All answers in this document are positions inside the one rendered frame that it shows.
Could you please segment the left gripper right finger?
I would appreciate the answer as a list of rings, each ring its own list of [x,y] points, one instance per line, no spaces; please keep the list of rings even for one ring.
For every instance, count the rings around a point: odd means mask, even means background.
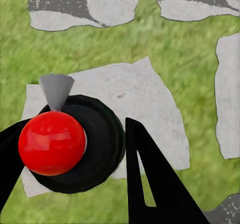
[[[125,119],[129,224],[210,224],[143,124]],[[145,204],[141,158],[156,207]]]

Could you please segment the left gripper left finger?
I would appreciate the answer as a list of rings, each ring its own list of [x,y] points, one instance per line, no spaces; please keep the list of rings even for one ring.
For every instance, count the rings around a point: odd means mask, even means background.
[[[24,126],[30,120],[20,120],[0,132],[0,213],[25,167],[18,143]]]

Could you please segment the insectifuge atomizer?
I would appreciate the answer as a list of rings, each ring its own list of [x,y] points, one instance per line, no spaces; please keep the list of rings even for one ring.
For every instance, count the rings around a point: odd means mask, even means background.
[[[87,192],[115,172],[126,156],[126,134],[117,115],[99,99],[71,95],[68,75],[40,76],[47,105],[23,127],[18,151],[49,191]]]

